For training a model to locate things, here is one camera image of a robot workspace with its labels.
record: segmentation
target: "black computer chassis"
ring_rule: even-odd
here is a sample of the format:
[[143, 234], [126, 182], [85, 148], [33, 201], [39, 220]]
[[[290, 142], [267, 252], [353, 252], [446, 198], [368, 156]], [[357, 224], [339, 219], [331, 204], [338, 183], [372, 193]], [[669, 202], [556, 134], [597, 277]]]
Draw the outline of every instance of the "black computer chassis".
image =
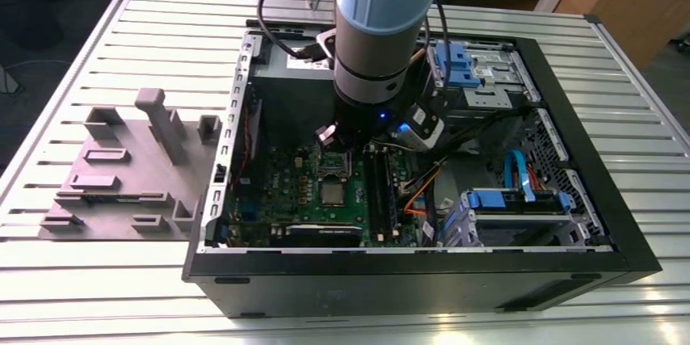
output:
[[[305, 28], [315, 25], [293, 25]], [[318, 25], [325, 31], [333, 26]], [[513, 42], [581, 176], [614, 252], [201, 254], [195, 223], [183, 280], [230, 318], [544, 310], [661, 271], [648, 241], [536, 40]]]

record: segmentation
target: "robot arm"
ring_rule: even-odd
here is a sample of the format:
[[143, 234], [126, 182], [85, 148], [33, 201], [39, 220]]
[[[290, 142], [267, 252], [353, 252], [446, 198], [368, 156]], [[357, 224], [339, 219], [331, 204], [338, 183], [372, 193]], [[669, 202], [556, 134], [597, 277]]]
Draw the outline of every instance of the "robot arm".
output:
[[[317, 131], [323, 147], [355, 149], [386, 132], [417, 150], [434, 147], [444, 120], [406, 77], [433, 2], [335, 0], [335, 29], [318, 37], [333, 59], [337, 92], [334, 121]], [[289, 53], [309, 57], [306, 51]]]

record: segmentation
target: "slotted aluminum surface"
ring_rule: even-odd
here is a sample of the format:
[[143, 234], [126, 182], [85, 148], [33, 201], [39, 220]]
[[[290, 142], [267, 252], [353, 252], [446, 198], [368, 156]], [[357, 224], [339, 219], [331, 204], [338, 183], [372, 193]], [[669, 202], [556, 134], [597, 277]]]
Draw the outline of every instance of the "slotted aluminum surface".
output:
[[[37, 240], [38, 223], [87, 137], [82, 121], [90, 107], [117, 105], [123, 117], [143, 117], [133, 106], [138, 88], [158, 86], [183, 120], [222, 113], [255, 4], [111, 3], [0, 179], [0, 238], [8, 240], [0, 243], [0, 339], [682, 343], [690, 335], [688, 135], [606, 40], [606, 31], [577, 15], [452, 7], [446, 12], [452, 32], [538, 40], [660, 256], [660, 274], [588, 293], [542, 313], [231, 321], [197, 285], [181, 281], [186, 243]], [[323, 11], [315, 12], [305, 0], [269, 0], [266, 14], [269, 19], [331, 22], [333, 6], [325, 0]], [[430, 17], [438, 29], [436, 9]], [[193, 334], [170, 334], [177, 332]]]

